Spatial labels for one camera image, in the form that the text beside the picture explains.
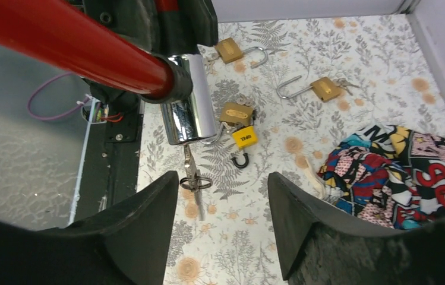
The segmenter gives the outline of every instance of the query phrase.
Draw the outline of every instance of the gray floor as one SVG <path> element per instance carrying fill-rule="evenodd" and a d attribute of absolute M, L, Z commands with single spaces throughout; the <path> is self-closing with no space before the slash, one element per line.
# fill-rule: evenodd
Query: gray floor
<path fill-rule="evenodd" d="M 29 229 L 68 223 L 87 124 L 79 113 L 55 123 L 29 117 L 26 103 L 61 71 L 0 47 L 0 220 Z M 63 78 L 34 101 L 41 115 L 72 108 L 89 89 Z"/>

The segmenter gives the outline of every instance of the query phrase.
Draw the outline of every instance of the padlock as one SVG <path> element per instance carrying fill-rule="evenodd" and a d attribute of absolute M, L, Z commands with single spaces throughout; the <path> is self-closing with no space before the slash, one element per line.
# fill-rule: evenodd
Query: padlock
<path fill-rule="evenodd" d="M 225 64 L 243 58 L 243 52 L 232 38 L 221 40 L 215 46 L 215 50 Z"/>
<path fill-rule="evenodd" d="M 310 84 L 313 92 L 323 102 L 327 102 L 341 95 L 342 89 L 338 87 L 331 79 L 322 77 Z"/>
<path fill-rule="evenodd" d="M 237 103 L 225 103 L 219 121 L 226 122 L 229 125 L 241 123 L 243 126 L 249 126 L 254 109 Z"/>
<path fill-rule="evenodd" d="M 257 143 L 257 135 L 255 134 L 254 126 L 247 126 L 239 129 L 235 131 L 232 136 L 240 150 Z"/>

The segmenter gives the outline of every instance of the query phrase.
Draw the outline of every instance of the patterned fabric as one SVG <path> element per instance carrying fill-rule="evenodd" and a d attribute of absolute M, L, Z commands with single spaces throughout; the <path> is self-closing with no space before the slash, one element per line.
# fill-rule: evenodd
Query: patterned fabric
<path fill-rule="evenodd" d="M 341 196 L 338 208 L 372 223 L 413 229 L 445 217 L 443 137 L 394 125 L 363 128 L 339 144 L 319 175 Z"/>
<path fill-rule="evenodd" d="M 250 165 L 242 170 L 230 161 L 237 152 L 231 136 L 215 145 L 192 144 L 196 164 L 214 186 L 203 191 L 203 222 L 193 197 L 179 189 L 165 284 L 285 284 L 268 174 L 278 171 L 321 198 L 304 173 L 305 158 L 317 170 L 334 147 L 372 121 L 445 136 L 444 100 L 404 15 L 222 23 L 219 36 L 232 37 L 243 49 L 262 46 L 270 52 L 269 61 L 255 69 L 250 64 L 262 59 L 259 52 L 227 65 L 221 60 L 206 65 L 215 115 L 225 102 L 252 97 L 259 142 L 246 149 Z M 201 52 L 211 59 L 215 50 Z M 279 99 L 277 85 L 297 75 L 302 78 L 284 94 L 323 76 L 346 77 L 361 88 L 328 103 L 313 92 Z M 184 175 L 182 148 L 168 145 L 159 106 L 146 106 L 141 145 L 138 190 L 168 170 Z"/>

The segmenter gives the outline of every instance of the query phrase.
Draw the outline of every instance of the black padlock shackle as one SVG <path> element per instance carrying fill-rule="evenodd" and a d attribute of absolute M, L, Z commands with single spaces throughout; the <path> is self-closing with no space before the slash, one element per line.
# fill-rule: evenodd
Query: black padlock shackle
<path fill-rule="evenodd" d="M 248 163 L 249 163 L 249 161 L 248 161 L 248 153 L 243 153 L 243 156 L 245 157 L 245 163 L 244 164 L 239 164 L 236 161 L 236 157 L 234 157 L 234 156 L 231 157 L 231 160 L 233 161 L 233 164 L 236 166 L 236 168 L 243 169 L 243 168 L 248 166 Z"/>

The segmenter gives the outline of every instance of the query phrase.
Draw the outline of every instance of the cable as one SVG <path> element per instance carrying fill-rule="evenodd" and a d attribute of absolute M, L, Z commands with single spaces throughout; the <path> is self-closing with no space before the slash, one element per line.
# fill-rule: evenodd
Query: cable
<path fill-rule="evenodd" d="M 47 80 L 46 82 L 44 82 L 42 85 L 40 85 L 32 94 L 31 94 L 31 96 L 30 96 L 30 98 L 28 99 L 28 103 L 27 103 L 27 109 L 28 109 L 28 114 L 32 117 L 32 118 L 35 118 L 35 119 L 37 119 L 37 120 L 40 120 L 40 121 L 45 121 L 45 122 L 49 122 L 49 121 L 55 121 L 55 120 L 58 120 L 58 119 L 61 119 L 61 118 L 64 118 L 64 117 L 66 117 L 66 116 L 68 116 L 68 115 L 71 115 L 71 114 L 73 114 L 74 112 L 76 112 L 76 111 L 78 111 L 80 108 L 82 108 L 83 107 L 83 105 L 84 104 L 86 104 L 89 100 L 90 100 L 90 97 L 89 96 L 86 96 L 86 98 L 84 98 L 84 100 L 82 101 L 82 104 L 78 104 L 76 107 L 74 107 L 74 108 L 72 108 L 72 109 L 70 109 L 70 110 L 68 110 L 68 111 L 66 111 L 66 112 L 64 112 L 64 113 L 62 113 L 62 114 L 59 114 L 59 115 L 56 115 L 56 116 L 51 116 L 51 117 L 42 117 L 42 116 L 38 116 L 38 115 L 35 115 L 32 111 L 31 111 L 31 103 L 32 103 L 32 101 L 33 101 L 33 99 L 46 87 L 46 86 L 48 86 L 49 84 L 51 84 L 51 83 L 53 83 L 54 81 L 56 81 L 56 80 L 58 80 L 58 79 L 60 79 L 60 78 L 62 78 L 62 77 L 65 77 L 65 76 L 67 76 L 67 75 L 71 75 L 71 74 L 73 74 L 72 72 L 67 72 L 67 73 L 63 73 L 63 74 L 59 74 L 59 75 L 57 75 L 57 76 L 54 76 L 53 78 L 51 78 L 50 80 Z"/>

